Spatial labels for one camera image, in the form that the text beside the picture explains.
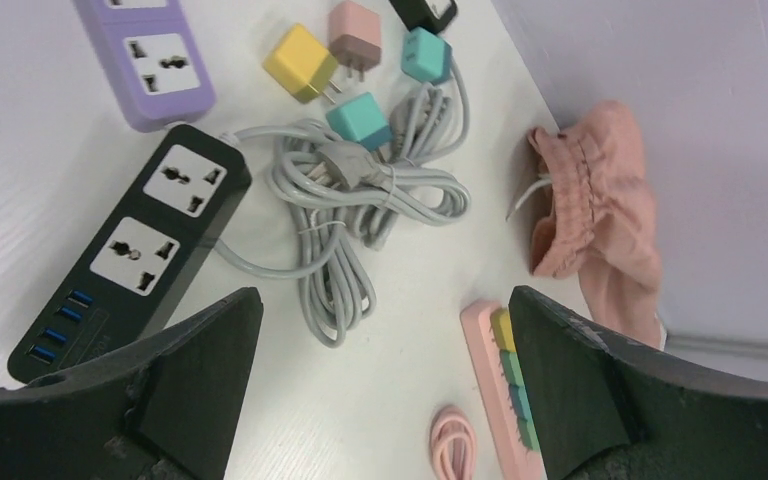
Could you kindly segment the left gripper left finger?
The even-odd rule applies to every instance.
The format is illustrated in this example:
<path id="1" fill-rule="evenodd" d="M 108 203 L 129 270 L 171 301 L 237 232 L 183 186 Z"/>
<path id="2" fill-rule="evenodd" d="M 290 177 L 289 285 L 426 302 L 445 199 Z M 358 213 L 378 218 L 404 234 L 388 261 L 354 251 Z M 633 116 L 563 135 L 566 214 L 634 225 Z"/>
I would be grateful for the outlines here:
<path id="1" fill-rule="evenodd" d="M 264 306 L 239 289 L 96 359 L 0 389 L 0 479 L 221 479 Z"/>

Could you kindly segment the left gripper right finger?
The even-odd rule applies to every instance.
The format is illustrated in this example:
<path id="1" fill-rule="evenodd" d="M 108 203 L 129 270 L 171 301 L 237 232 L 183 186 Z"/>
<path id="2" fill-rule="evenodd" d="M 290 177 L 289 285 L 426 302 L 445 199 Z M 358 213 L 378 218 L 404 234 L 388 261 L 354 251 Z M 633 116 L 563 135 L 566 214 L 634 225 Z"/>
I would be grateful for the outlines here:
<path id="1" fill-rule="evenodd" d="M 768 382 L 598 325 L 528 286 L 509 303 L 551 479 L 768 479 Z"/>

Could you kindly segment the pink power strip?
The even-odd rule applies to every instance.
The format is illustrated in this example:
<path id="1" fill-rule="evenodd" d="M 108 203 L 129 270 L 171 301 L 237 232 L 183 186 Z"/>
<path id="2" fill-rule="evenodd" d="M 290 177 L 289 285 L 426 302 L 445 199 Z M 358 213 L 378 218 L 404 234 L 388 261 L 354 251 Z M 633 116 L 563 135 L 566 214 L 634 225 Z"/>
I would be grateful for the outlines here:
<path id="1" fill-rule="evenodd" d="M 521 441 L 518 417 L 511 404 L 509 384 L 500 362 L 500 350 L 493 338 L 490 315 L 500 308 L 506 307 L 493 300 L 477 300 L 466 307 L 460 315 L 465 341 L 502 477 L 544 479 L 546 472 L 540 451 L 527 449 Z"/>

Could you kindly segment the green adapter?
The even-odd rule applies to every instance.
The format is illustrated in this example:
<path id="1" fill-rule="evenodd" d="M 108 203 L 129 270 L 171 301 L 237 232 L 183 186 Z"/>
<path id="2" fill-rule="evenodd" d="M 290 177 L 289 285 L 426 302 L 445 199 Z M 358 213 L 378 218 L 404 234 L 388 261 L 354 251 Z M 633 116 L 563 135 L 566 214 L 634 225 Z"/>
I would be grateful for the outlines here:
<path id="1" fill-rule="evenodd" d="M 524 377 L 516 352 L 508 350 L 499 351 L 500 362 L 506 381 L 509 385 L 524 387 Z"/>
<path id="2" fill-rule="evenodd" d="M 523 445 L 531 451 L 539 452 L 540 445 L 534 423 L 530 419 L 518 418 L 517 424 Z"/>

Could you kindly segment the black power strip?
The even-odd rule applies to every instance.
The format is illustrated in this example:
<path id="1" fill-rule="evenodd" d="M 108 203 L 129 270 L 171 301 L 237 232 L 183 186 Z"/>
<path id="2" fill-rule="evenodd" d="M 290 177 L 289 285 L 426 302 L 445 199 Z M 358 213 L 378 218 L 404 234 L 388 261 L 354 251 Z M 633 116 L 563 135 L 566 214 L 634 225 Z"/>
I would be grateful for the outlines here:
<path id="1" fill-rule="evenodd" d="M 390 5 L 408 30 L 422 27 L 440 34 L 458 14 L 455 0 L 389 0 Z"/>
<path id="2" fill-rule="evenodd" d="M 161 330 L 252 183 L 243 154 L 171 128 L 7 361 L 29 383 Z"/>

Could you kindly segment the purple power strip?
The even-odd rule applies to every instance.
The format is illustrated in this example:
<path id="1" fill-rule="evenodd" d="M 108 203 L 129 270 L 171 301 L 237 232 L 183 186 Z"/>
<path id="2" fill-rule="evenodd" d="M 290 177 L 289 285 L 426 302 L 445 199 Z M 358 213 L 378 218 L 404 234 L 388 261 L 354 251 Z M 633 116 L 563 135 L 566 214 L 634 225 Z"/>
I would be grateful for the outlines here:
<path id="1" fill-rule="evenodd" d="M 192 123 L 216 93 L 178 1 L 73 3 L 126 122 L 153 132 Z"/>

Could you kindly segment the teal plug adapter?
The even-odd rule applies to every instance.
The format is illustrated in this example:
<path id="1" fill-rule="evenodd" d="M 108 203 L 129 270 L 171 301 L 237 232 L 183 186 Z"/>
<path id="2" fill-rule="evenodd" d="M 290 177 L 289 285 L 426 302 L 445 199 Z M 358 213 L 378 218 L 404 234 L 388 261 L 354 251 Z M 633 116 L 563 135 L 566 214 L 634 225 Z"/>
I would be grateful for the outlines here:
<path id="1" fill-rule="evenodd" d="M 451 76 L 452 47 L 422 27 L 409 31 L 403 41 L 400 67 L 419 81 L 439 85 Z"/>

